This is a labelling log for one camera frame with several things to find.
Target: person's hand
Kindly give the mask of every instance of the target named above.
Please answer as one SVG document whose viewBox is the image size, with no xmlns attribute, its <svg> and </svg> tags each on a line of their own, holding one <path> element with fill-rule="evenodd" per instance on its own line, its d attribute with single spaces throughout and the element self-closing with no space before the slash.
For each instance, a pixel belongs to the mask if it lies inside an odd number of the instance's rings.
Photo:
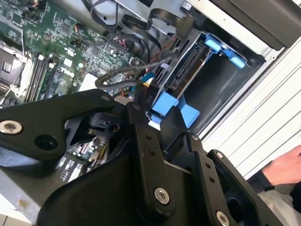
<svg viewBox="0 0 301 226">
<path fill-rule="evenodd" d="M 278 157 L 263 170 L 273 185 L 296 184 L 301 181 L 301 145 Z"/>
</svg>

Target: motherboard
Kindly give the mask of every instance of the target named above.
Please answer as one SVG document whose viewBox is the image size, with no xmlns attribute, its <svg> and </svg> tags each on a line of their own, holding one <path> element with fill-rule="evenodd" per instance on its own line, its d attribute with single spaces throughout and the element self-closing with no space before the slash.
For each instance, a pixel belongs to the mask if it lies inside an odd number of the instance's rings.
<svg viewBox="0 0 301 226">
<path fill-rule="evenodd" d="M 22 74 L 26 82 L 13 89 L 20 103 L 93 89 L 96 78 L 108 70 L 141 62 L 118 43 L 107 41 L 44 0 L 35 4 L 32 0 L 0 0 L 0 40 L 31 56 L 31 72 Z M 7 73 L 14 66 L 5 58 L 0 55 L 2 70 L 6 68 Z M 108 83 L 124 79 L 125 75 L 119 74 Z"/>
<path fill-rule="evenodd" d="M 45 0 L 0 0 L 1 107 L 94 89 L 108 70 L 140 63 L 116 39 L 107 40 Z M 107 84 L 126 78 L 131 76 L 119 74 Z M 71 181 L 101 165 L 106 147 L 106 138 L 96 137 L 68 150 L 61 179 Z"/>
</svg>

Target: screw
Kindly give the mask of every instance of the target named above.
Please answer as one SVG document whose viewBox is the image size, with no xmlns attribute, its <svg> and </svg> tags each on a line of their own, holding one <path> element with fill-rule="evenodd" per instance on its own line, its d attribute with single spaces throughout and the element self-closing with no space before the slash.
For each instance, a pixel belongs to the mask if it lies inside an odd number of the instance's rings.
<svg viewBox="0 0 301 226">
<path fill-rule="evenodd" d="M 217 155 L 217 157 L 219 157 L 220 159 L 223 159 L 223 158 L 224 158 L 224 156 L 223 156 L 220 152 L 217 152 L 216 155 Z"/>
<path fill-rule="evenodd" d="M 22 131 L 22 125 L 17 121 L 5 120 L 0 122 L 0 132 L 15 135 Z"/>
<path fill-rule="evenodd" d="M 192 138 L 194 139 L 194 140 L 199 140 L 199 138 L 196 136 L 196 135 L 192 135 Z"/>
<path fill-rule="evenodd" d="M 230 226 L 230 222 L 229 222 L 227 216 L 223 212 L 217 211 L 216 217 L 217 217 L 218 221 L 222 224 L 222 226 Z"/>
<path fill-rule="evenodd" d="M 156 188 L 154 194 L 159 203 L 163 205 L 167 205 L 169 203 L 169 194 L 162 187 Z"/>
<path fill-rule="evenodd" d="M 102 99 L 106 100 L 106 101 L 110 101 L 110 98 L 108 98 L 107 96 L 105 95 L 102 95 Z"/>
<path fill-rule="evenodd" d="M 138 106 L 138 105 L 133 105 L 133 107 L 134 107 L 134 109 L 136 109 L 136 110 L 140 110 L 140 107 Z"/>
</svg>

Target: sleeve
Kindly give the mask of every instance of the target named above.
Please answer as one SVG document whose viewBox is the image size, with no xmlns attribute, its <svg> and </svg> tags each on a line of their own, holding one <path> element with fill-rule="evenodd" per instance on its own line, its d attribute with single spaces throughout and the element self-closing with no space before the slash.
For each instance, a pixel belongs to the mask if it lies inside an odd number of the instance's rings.
<svg viewBox="0 0 301 226">
<path fill-rule="evenodd" d="M 248 183 L 257 193 L 266 191 L 269 188 L 273 188 L 273 186 L 264 176 L 261 170 L 254 174 L 250 179 L 248 179 Z"/>
</svg>

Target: blue plastic tab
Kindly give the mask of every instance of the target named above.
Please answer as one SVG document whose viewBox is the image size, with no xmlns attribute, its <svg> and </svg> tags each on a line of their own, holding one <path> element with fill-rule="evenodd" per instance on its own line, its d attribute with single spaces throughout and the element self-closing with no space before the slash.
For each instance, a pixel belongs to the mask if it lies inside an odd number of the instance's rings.
<svg viewBox="0 0 301 226">
<path fill-rule="evenodd" d="M 180 98 L 180 102 L 177 107 L 181 110 L 186 127 L 189 128 L 199 116 L 199 111 L 188 105 L 184 96 Z"/>
<path fill-rule="evenodd" d="M 156 115 L 154 115 L 154 114 L 151 115 L 150 119 L 151 119 L 154 123 L 156 123 L 156 124 L 160 124 L 161 121 L 162 121 L 162 119 L 161 119 L 160 117 L 158 117 L 158 116 L 156 116 Z"/>
<path fill-rule="evenodd" d="M 237 67 L 239 67 L 240 69 L 241 68 L 244 68 L 245 67 L 245 63 L 238 57 L 238 56 L 233 56 L 231 58 L 229 58 L 230 61 L 232 63 L 234 63 Z"/>
<path fill-rule="evenodd" d="M 206 36 L 205 44 L 213 49 L 215 53 L 218 53 L 222 49 L 221 43 L 210 34 Z"/>
<path fill-rule="evenodd" d="M 231 49 L 225 49 L 223 51 L 228 57 L 229 60 L 235 64 L 238 68 L 242 69 L 246 65 L 246 60 L 239 57 L 236 53 L 234 53 Z"/>
<path fill-rule="evenodd" d="M 162 92 L 157 99 L 156 103 L 152 106 L 152 109 L 159 114 L 165 116 L 172 106 L 176 106 L 179 100 L 174 98 L 172 95 Z"/>
</svg>

